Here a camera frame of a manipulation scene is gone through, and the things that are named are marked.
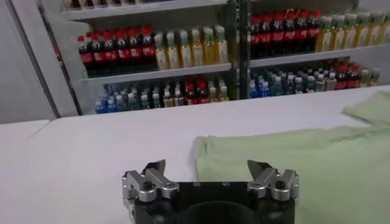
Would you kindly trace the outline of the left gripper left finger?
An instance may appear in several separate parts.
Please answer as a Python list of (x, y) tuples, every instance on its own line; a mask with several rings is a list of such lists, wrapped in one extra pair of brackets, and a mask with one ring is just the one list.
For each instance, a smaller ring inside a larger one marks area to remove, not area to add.
[(130, 207), (138, 199), (140, 202), (155, 201), (160, 195), (173, 199), (179, 193), (179, 183), (164, 176), (166, 161), (148, 163), (141, 173), (136, 170), (126, 171), (122, 176), (123, 205)]

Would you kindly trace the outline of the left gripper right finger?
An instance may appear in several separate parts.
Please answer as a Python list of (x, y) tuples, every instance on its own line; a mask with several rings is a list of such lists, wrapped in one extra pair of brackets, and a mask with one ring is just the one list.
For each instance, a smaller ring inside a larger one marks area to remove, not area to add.
[(247, 166), (253, 181), (247, 190), (257, 198), (271, 197), (277, 201), (295, 200), (299, 197), (299, 175), (295, 170), (286, 169), (280, 173), (268, 163), (248, 160)]

